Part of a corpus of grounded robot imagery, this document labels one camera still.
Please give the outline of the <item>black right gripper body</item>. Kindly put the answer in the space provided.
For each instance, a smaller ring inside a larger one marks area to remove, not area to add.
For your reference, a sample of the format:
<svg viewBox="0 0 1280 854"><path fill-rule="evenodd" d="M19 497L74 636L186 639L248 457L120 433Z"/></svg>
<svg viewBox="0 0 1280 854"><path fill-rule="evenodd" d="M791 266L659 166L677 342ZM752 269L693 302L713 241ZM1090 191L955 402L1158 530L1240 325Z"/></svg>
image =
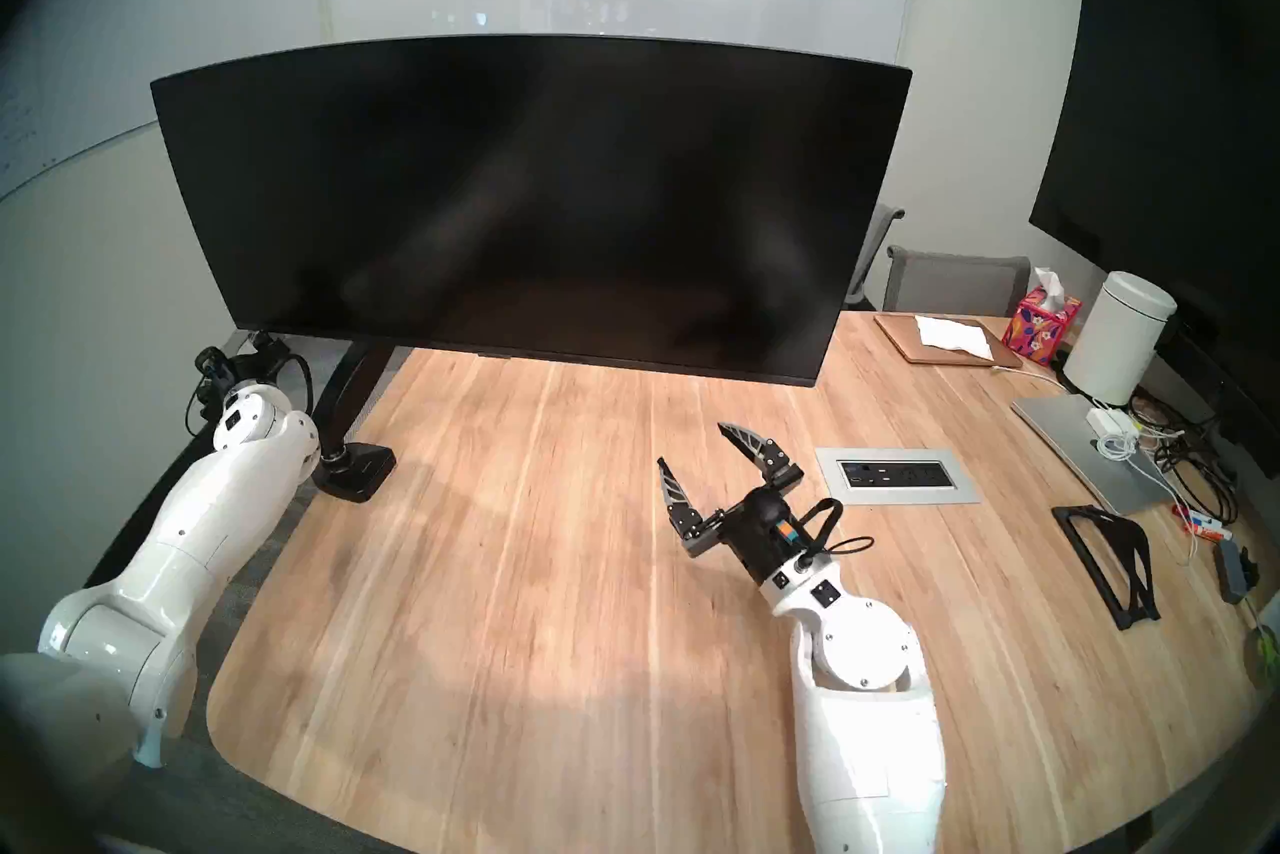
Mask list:
<svg viewBox="0 0 1280 854"><path fill-rule="evenodd" d="M756 586L812 545L786 502L740 502L726 511L722 543Z"/></svg>

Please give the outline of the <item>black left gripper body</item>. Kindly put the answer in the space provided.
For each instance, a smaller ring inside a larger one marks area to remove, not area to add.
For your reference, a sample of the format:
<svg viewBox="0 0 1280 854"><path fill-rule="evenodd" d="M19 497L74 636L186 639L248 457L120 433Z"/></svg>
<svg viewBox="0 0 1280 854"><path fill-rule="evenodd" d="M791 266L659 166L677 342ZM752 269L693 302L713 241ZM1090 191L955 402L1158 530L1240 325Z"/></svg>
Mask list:
<svg viewBox="0 0 1280 854"><path fill-rule="evenodd" d="M197 353L197 393L230 393L242 383L276 385L291 362L292 350L283 338L268 332L252 332L239 341L250 344L246 353L233 355L232 346L206 347Z"/></svg>

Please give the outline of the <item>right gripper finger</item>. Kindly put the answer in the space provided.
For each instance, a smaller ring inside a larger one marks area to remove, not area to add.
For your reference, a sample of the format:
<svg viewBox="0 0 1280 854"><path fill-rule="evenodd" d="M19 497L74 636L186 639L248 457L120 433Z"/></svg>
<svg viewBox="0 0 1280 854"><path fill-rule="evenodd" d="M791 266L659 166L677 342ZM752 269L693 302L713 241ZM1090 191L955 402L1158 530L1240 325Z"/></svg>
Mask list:
<svg viewBox="0 0 1280 854"><path fill-rule="evenodd" d="M698 558L721 543L721 528L726 511L717 508L704 516L690 502L689 495L669 469L666 458L657 460L659 488L669 524L690 558Z"/></svg>
<svg viewBox="0 0 1280 854"><path fill-rule="evenodd" d="M772 438L731 423L718 423L717 428L758 469L767 488L785 493L804 479L803 469Z"/></svg>

